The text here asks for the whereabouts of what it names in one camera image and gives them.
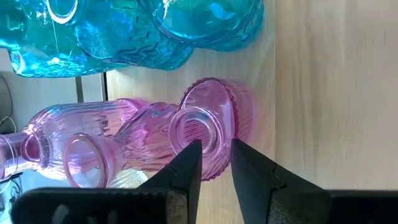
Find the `pink glass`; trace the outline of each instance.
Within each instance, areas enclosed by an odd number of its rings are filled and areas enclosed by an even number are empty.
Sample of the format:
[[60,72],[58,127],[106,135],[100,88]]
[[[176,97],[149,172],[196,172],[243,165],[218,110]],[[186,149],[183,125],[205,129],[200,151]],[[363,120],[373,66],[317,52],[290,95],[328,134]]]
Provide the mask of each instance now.
[[74,187],[108,187],[124,169],[158,171],[175,153],[168,133],[177,105],[141,108],[113,137],[76,134],[64,152],[65,172]]
[[202,140],[202,180],[214,179],[228,167],[232,138],[249,141],[256,123],[254,94],[236,80],[195,82],[177,111],[170,124],[170,143],[179,153],[194,139]]
[[70,136],[112,136],[146,104],[140,99],[119,99],[55,105],[40,111],[21,132],[0,135],[0,180],[30,169],[51,179],[66,179],[62,156]]
[[249,140],[255,111],[253,95],[242,83],[205,78],[184,93],[178,106],[142,108],[111,138],[70,138],[65,172],[72,186],[107,187],[124,169],[160,170],[192,140],[201,139],[202,180],[211,180],[229,165],[232,138]]

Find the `bottle opening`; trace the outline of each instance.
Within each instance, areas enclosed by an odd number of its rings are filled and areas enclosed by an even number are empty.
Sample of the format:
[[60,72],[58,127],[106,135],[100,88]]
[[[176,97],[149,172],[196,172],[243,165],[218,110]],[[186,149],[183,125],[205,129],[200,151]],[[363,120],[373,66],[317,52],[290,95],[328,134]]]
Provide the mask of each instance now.
[[0,180],[6,180],[16,173],[16,156],[13,145],[0,135]]
[[103,156],[88,136],[79,134],[68,141],[63,165],[73,187],[101,187],[107,183]]
[[47,9],[55,22],[66,24],[76,14],[78,4],[79,0],[47,0]]
[[223,128],[211,112],[191,106],[173,117],[170,141],[174,151],[179,153],[195,139],[202,141],[203,160],[211,161],[222,148]]

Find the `bottle neck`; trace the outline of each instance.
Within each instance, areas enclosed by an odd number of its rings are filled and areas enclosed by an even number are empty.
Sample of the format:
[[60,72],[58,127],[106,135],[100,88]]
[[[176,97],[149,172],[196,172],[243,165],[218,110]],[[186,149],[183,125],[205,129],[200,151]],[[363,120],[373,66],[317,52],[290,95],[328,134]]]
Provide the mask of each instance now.
[[27,141],[34,139],[33,135],[26,132],[0,135],[0,180],[6,180],[13,174],[35,169],[38,163],[31,157],[40,154],[35,144],[26,148]]
[[27,18],[19,1],[0,1],[0,47],[19,50],[25,37]]
[[107,187],[125,165],[114,138],[76,134],[65,145],[63,166],[73,187]]

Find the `bottle rim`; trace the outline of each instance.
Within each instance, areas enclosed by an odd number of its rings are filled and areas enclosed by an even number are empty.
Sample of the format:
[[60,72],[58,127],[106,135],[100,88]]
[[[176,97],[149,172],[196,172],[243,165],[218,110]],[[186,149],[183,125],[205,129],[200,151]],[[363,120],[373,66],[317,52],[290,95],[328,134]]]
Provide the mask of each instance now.
[[78,181],[75,180],[75,174],[72,174],[70,171],[70,166],[69,166],[69,158],[72,154],[72,150],[75,148],[77,144],[84,144],[87,148],[89,148],[92,152],[95,154],[95,159],[97,161],[98,167],[96,167],[99,170],[99,177],[98,181],[95,184],[95,186],[90,186],[90,187],[106,187],[109,180],[108,180],[108,174],[109,174],[109,168],[106,165],[106,159],[103,153],[100,151],[100,147],[95,143],[92,138],[83,133],[78,133],[73,135],[66,143],[65,145],[65,150],[63,152],[63,168],[65,170],[65,175],[67,177],[67,180],[71,184],[72,187],[87,187]]
[[51,19],[58,24],[73,25],[76,22],[76,15],[82,7],[82,2],[79,0],[69,0],[73,1],[70,8],[66,12],[58,12],[54,9],[58,0],[46,0],[46,5]]

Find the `wood grain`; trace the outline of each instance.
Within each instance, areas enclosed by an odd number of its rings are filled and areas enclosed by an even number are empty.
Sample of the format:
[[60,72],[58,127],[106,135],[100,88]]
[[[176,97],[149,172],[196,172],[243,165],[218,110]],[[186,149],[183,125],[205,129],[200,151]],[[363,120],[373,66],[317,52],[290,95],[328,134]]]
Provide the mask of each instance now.
[[277,2],[276,150],[331,189],[398,189],[398,1]]
[[[235,78],[256,91],[259,118],[256,136],[249,144],[274,157],[275,110],[275,2],[264,1],[266,23],[261,36],[247,49],[234,53],[196,50],[190,60],[173,72],[129,67],[107,75],[109,99],[140,97],[178,103],[184,90],[203,77]],[[243,223],[231,169],[201,185],[197,223]]]

